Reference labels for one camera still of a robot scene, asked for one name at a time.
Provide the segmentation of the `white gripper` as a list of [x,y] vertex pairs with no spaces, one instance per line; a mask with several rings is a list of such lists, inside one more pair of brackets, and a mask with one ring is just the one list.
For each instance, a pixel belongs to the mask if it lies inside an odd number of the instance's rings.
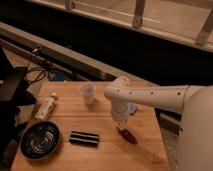
[[111,114],[119,130],[127,128],[127,119],[129,117],[129,107],[127,102],[112,101]]

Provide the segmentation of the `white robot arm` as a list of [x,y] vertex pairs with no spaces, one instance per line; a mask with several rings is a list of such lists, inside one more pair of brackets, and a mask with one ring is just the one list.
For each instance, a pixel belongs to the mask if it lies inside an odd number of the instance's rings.
[[126,122],[131,103],[182,115],[172,171],[213,171],[213,86],[154,86],[133,88],[119,77],[104,88],[112,118]]

